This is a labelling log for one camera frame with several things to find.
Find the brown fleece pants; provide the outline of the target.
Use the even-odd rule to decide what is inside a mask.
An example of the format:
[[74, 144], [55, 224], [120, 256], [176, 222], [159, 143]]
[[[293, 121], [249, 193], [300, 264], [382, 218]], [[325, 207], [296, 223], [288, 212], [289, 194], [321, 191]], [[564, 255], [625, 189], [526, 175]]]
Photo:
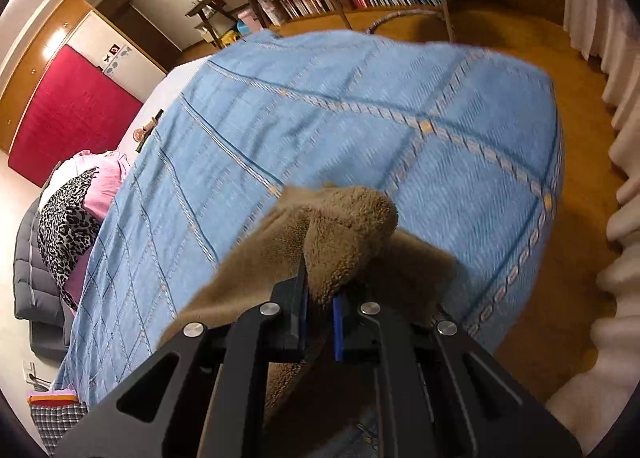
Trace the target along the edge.
[[456, 259], [398, 225], [384, 193], [367, 187], [285, 187], [255, 230], [224, 258], [164, 330], [166, 343], [187, 323], [216, 328], [267, 301], [274, 285], [307, 270], [311, 337], [305, 363], [274, 364], [267, 381], [266, 417], [314, 422], [349, 419], [371, 395], [352, 371], [329, 357], [330, 303], [354, 287], [424, 321], [434, 311], [439, 288], [454, 274]]

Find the plaid cloth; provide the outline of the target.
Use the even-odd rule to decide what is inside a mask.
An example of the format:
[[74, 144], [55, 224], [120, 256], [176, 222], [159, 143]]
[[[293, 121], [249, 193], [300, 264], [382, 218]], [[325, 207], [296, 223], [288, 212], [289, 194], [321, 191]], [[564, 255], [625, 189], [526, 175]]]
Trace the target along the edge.
[[88, 414], [86, 404], [79, 400], [73, 389], [30, 392], [27, 404], [32, 422], [50, 457], [65, 433]]

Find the grey tufted headboard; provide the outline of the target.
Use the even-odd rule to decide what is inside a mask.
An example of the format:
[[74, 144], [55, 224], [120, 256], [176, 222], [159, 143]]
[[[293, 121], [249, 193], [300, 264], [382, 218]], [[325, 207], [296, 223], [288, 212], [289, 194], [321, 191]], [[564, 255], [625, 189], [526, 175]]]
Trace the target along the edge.
[[73, 313], [40, 257], [38, 199], [18, 227], [13, 262], [14, 316], [29, 322], [29, 346], [44, 360], [61, 363], [70, 345]]

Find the leopard print blanket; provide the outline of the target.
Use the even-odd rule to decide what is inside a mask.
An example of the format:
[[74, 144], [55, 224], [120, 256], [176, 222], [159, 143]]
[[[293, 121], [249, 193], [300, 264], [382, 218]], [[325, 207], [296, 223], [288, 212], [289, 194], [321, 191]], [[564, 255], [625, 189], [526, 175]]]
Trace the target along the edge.
[[39, 212], [38, 248], [62, 301], [76, 311], [78, 301], [65, 289], [78, 259], [96, 241], [101, 222], [84, 208], [96, 167], [70, 178]]

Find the pink pillow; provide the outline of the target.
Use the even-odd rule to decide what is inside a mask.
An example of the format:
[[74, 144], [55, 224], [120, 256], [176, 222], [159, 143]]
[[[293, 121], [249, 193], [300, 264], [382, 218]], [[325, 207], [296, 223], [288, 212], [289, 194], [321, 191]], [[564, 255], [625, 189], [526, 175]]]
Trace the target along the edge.
[[[78, 169], [96, 169], [82, 206], [102, 223], [130, 170], [131, 164], [127, 155], [117, 150], [99, 155], [85, 150], [74, 155], [72, 161], [76, 163]], [[82, 288], [84, 288], [91, 249], [92, 244], [89, 244], [89, 248], [79, 256], [70, 278], [64, 285], [64, 290], [76, 304], [74, 309], [79, 304]]]

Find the blue patterned bedspread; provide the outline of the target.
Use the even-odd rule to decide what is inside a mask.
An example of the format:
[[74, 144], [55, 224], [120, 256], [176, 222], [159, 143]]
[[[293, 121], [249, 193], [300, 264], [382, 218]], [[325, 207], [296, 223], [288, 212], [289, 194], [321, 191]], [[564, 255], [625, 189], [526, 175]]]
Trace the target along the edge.
[[181, 87], [116, 193], [53, 385], [98, 404], [287, 185], [385, 192], [402, 228], [462, 264], [445, 311], [495, 351], [532, 293], [562, 176], [536, 66], [344, 30], [248, 36]]

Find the small doll on bed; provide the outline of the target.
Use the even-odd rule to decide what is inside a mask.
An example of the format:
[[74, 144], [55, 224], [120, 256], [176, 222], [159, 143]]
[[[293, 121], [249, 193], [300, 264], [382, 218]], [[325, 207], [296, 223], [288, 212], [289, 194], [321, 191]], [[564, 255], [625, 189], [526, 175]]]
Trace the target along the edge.
[[155, 127], [157, 126], [163, 113], [164, 110], [160, 109], [157, 114], [152, 116], [151, 121], [149, 121], [148, 124], [134, 130], [134, 132], [132, 133], [132, 137], [134, 137], [134, 141], [137, 143], [137, 147], [136, 149], [134, 149], [135, 152], [141, 152], [144, 144], [146, 143], [146, 140], [148, 140], [151, 133], [153, 132], [153, 129], [155, 129]]

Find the white curtain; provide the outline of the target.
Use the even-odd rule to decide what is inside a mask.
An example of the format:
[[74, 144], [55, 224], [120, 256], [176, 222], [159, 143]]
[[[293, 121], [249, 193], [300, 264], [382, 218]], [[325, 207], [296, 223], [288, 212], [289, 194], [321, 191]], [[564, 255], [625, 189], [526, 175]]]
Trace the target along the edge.
[[602, 102], [612, 112], [608, 163], [620, 172], [606, 240], [620, 250], [597, 274], [612, 314], [590, 327], [594, 360], [548, 401], [586, 457], [639, 453], [639, 4], [637, 0], [565, 0], [564, 31], [606, 78]]

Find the red wall panel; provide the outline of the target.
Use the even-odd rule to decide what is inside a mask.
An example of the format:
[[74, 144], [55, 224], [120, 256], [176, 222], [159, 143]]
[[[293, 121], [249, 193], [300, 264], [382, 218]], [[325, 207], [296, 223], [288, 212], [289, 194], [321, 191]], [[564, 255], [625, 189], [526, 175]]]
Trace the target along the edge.
[[56, 164], [77, 152], [115, 149], [141, 107], [140, 100], [65, 45], [23, 115], [9, 168], [40, 187]]

